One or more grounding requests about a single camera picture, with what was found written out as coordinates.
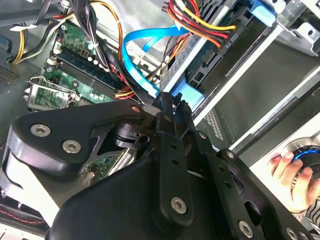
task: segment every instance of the black metal bracket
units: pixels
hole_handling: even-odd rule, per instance
[[[301,233],[312,239],[233,152],[213,150],[209,138],[196,130],[186,102],[176,105],[176,99],[161,92],[153,104],[160,110],[155,116],[130,100],[28,114],[13,123],[6,156],[10,152],[26,165],[61,180],[74,178],[85,163],[100,156],[116,154],[124,148],[138,150],[135,163],[67,202],[55,220],[57,227],[53,229],[59,234],[65,228],[73,229],[75,224],[74,236],[78,236],[79,229],[85,229],[80,221],[67,221],[66,214],[77,214],[74,211],[86,206],[90,232],[99,231],[97,236],[105,236],[105,227],[98,226],[105,220],[113,222],[117,210],[132,213],[133,220],[116,217],[115,224],[130,231],[135,229],[141,240],[150,239],[152,234],[158,236],[159,230],[166,236],[154,239],[171,239],[168,236],[194,231],[205,233],[201,238],[204,240],[290,240],[288,232],[293,232],[298,240],[304,239]],[[35,135],[31,131],[35,124],[49,127],[50,133]],[[78,142],[80,151],[67,152],[63,147],[66,140]],[[100,199],[105,194],[123,209],[105,205]],[[102,209],[112,214],[100,214]],[[146,223],[146,216],[152,216],[157,231],[150,228],[149,221]],[[119,237],[124,236],[122,232],[108,231],[111,239],[123,239]]]

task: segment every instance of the hand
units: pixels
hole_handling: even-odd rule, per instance
[[[301,213],[307,210],[320,194],[320,180],[310,182],[313,172],[310,167],[306,167],[292,189],[293,180],[303,166],[300,159],[291,163],[293,158],[293,152],[288,152],[284,157],[277,156],[270,160],[267,165],[270,176],[267,187],[291,213]]]

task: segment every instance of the screw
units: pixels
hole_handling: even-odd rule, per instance
[[[171,199],[171,207],[178,213],[178,214],[185,214],[187,212],[187,205],[185,201],[183,201],[180,197],[174,196]]]
[[[229,158],[233,159],[234,155],[232,154],[232,152],[227,151],[226,154],[228,155]]]
[[[33,135],[41,138],[49,136],[51,133],[50,127],[44,124],[35,124],[30,128],[30,131]]]
[[[238,223],[240,231],[248,238],[252,239],[254,237],[254,232],[251,227],[245,221],[239,221]]]
[[[309,240],[308,236],[303,231],[299,231],[299,233],[304,240]]]
[[[163,118],[164,118],[165,120],[171,122],[171,119],[170,119],[170,117],[169,117],[167,114],[163,115]]]
[[[67,140],[62,144],[62,148],[68,154],[77,154],[81,150],[81,145],[75,140]]]
[[[287,227],[285,230],[286,230],[286,233],[289,235],[289,237],[292,240],[298,240],[297,235],[295,234],[295,232],[291,228]]]
[[[207,136],[201,131],[201,132],[199,132],[199,135],[200,135],[200,137],[202,137],[203,139],[206,139],[207,138]]]

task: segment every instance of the green circuit board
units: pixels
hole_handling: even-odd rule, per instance
[[[84,58],[92,57],[95,59],[95,50],[88,48],[90,42],[81,29],[70,22],[65,22],[61,28],[61,35],[57,35],[56,40],[61,43],[61,48],[70,51]],[[37,85],[47,87],[38,87],[35,96],[35,105],[40,105],[45,109],[59,109],[62,106],[66,92],[73,91],[76,96],[66,107],[73,107],[100,104],[112,102],[113,99],[99,92],[90,85],[84,84],[82,81],[68,75],[60,68],[47,67],[43,73],[43,77],[36,81]],[[124,152],[115,156],[104,156],[85,166],[81,177],[85,186],[91,186],[108,176],[111,169],[117,164]]]
[[[57,39],[61,37],[60,43],[63,48],[70,49],[76,54],[84,58],[92,57],[95,58],[95,50],[90,47],[90,41],[85,36],[84,32],[79,29],[76,25],[66,21],[63,24],[61,36],[58,35]]]

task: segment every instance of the metal arm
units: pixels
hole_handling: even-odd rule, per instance
[[[11,126],[0,186],[42,214],[53,240],[313,239],[178,102],[161,92],[152,111],[124,100],[25,115]],[[137,149],[134,163],[79,187],[85,164],[124,148]]]

